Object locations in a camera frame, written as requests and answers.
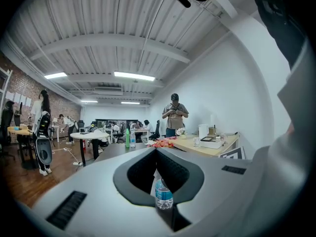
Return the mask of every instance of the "black hair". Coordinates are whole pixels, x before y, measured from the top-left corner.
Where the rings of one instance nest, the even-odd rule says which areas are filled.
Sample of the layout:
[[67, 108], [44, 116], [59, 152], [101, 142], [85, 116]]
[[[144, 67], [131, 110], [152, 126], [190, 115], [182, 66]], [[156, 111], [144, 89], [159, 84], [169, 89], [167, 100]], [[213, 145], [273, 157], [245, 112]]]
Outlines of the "black hair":
[[171, 95], [171, 100], [172, 100], [172, 101], [177, 101], [177, 100], [179, 100], [179, 95], [178, 95], [177, 93], [173, 93], [173, 94]]
[[43, 102], [41, 103], [42, 112], [46, 111], [50, 115], [50, 105], [49, 105], [49, 97], [48, 97], [47, 91], [43, 89], [39, 95], [43, 96]]

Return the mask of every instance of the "gray t-shirt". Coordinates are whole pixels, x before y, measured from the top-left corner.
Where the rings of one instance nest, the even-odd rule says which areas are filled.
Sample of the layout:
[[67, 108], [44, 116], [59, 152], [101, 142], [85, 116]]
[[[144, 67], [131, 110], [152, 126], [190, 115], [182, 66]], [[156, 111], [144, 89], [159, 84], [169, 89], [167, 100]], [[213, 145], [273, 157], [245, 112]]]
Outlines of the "gray t-shirt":
[[[162, 115], [167, 113], [169, 110], [182, 111], [186, 114], [189, 114], [188, 110], [185, 108], [183, 104], [179, 104], [178, 106], [173, 106], [172, 104], [168, 104], [162, 112]], [[177, 114], [172, 114], [168, 116], [167, 128], [169, 129], [179, 129], [183, 127], [182, 116], [178, 116]]]

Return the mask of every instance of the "white round table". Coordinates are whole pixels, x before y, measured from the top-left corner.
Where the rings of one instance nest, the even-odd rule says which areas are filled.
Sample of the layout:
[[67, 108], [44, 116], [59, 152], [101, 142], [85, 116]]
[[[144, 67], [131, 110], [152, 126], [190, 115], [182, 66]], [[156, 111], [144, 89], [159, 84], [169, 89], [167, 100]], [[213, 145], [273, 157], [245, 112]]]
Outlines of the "white round table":
[[81, 159], [82, 159], [83, 166], [85, 166], [85, 159], [84, 159], [84, 154], [83, 154], [83, 140], [92, 140], [93, 158], [97, 159], [99, 156], [98, 139], [103, 139], [108, 136], [109, 135], [107, 133], [101, 133], [101, 132], [90, 132], [87, 134], [81, 134], [79, 132], [75, 132], [70, 135], [70, 137], [74, 139], [80, 139], [80, 152], [81, 152]]

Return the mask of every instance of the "white sneaker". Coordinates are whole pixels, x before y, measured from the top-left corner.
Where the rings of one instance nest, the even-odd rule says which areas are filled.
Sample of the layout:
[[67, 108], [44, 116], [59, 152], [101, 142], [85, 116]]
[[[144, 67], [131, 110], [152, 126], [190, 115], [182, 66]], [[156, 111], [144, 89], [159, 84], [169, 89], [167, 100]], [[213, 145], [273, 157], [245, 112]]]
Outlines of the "white sneaker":
[[45, 168], [45, 170], [46, 170], [46, 172], [47, 172], [48, 174], [51, 173], [51, 169], [50, 169], [50, 168]]
[[47, 176], [48, 175], [46, 170], [39, 169], [39, 173], [42, 174], [43, 176]]

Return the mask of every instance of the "wooden floor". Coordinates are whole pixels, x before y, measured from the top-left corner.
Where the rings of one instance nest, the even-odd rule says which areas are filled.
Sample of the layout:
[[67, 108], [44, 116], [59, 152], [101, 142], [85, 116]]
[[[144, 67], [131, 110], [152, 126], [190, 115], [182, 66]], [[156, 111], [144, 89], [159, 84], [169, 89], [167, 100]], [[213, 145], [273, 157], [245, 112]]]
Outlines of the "wooden floor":
[[[54, 140], [53, 150], [71, 148], [73, 155], [81, 161], [79, 140], [72, 145], [66, 145], [66, 141], [59, 143]], [[7, 185], [12, 192], [15, 199], [25, 203], [27, 206], [32, 207], [38, 198], [40, 198], [45, 192], [57, 185], [59, 182], [64, 181], [66, 178], [73, 175], [82, 166], [74, 166], [75, 159], [73, 156], [64, 150], [55, 151], [53, 154], [53, 161], [50, 166], [52, 173], [47, 176], [40, 174], [39, 169], [25, 170], [21, 167], [21, 158], [17, 153], [18, 145], [4, 147], [4, 151], [9, 152], [15, 156], [15, 161], [12, 158], [6, 158], [8, 165], [2, 165], [2, 174], [7, 181]], [[92, 153], [92, 145], [87, 148], [85, 153], [85, 160], [87, 165], [94, 161]]]

